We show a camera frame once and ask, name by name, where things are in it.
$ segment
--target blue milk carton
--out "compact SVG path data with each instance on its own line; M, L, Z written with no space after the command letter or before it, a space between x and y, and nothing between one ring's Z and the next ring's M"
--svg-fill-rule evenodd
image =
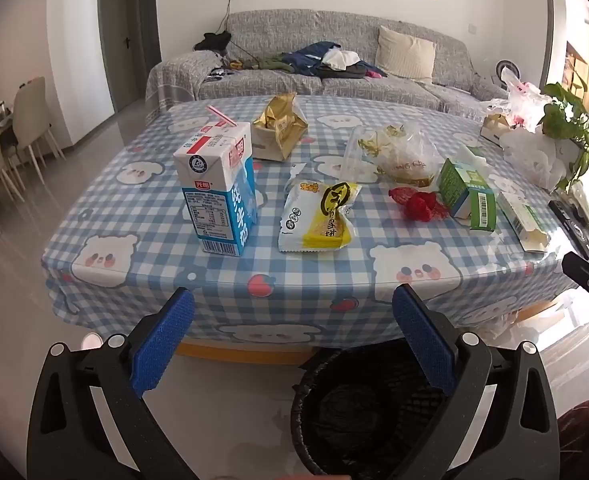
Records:
M208 123L174 161L203 250L241 256L257 221L250 123Z

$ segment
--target nutrition label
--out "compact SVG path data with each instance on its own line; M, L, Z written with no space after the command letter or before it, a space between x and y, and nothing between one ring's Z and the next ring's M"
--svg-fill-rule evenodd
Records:
M225 196L215 193L187 192L186 201L199 236L233 240Z

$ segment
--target door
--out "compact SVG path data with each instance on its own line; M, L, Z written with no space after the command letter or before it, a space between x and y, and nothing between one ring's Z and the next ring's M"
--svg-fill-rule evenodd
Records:
M157 0L139 0L141 10L141 32L145 69L150 73L161 62L159 46L159 25L157 22Z
M138 76L141 32L137 0L99 0L99 28L108 86L118 112L143 97Z

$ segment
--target blue checkered tablecloth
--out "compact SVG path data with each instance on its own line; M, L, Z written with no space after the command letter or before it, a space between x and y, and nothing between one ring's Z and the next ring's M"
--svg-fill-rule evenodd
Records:
M188 132L212 120L206 105L252 121L269 100L179 105L112 160L46 247L42 266L57 316L104 337L129 333L185 286L196 300L190 338L347 348L400 335L389 302L403 267L412 271L427 305L457 326L483 323L572 286L559 264L572 248L547 208L549 197L505 163L497 146L478 139L478 123L331 96L299 98L310 126L287 162L255 160L258 223L242 257L204 253L172 154ZM444 157L455 156L464 143L480 142L492 167L491 185L523 193L551 235L549 251L524 253L501 212L492 234L472 234L451 218L407 221L388 197L396 186L379 176L364 184L353 207L357 238L349 246L331 253L279 252L290 164L306 162L302 176L332 178L356 125L369 130L407 121L417 123ZM108 272L88 277L75 270L97 262Z

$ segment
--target blue gripper pad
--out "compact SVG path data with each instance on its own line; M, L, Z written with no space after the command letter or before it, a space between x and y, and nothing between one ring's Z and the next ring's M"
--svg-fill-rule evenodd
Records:
M144 392L157 387L178 344L190 328L193 317L194 297L192 292L184 290L132 358L130 384L139 398L143 397Z
M455 355L417 303L421 300L409 292L406 286L410 288L404 285L395 290L393 316L430 385L449 396L457 384Z

